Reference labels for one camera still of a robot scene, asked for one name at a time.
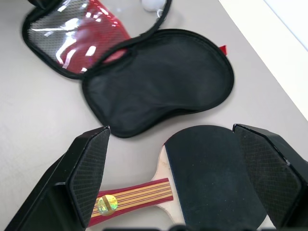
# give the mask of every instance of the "ping pong ball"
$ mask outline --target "ping pong ball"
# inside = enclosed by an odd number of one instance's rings
[[[163,8],[166,0],[141,0],[141,3],[146,11],[155,12]]]

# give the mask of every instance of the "paddle handle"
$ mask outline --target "paddle handle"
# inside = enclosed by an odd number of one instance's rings
[[[117,200],[117,209],[109,216],[101,215],[97,208],[99,199],[104,198],[105,195],[112,195]],[[89,227],[139,208],[172,200],[173,195],[168,178],[123,189],[100,191],[96,198]]]

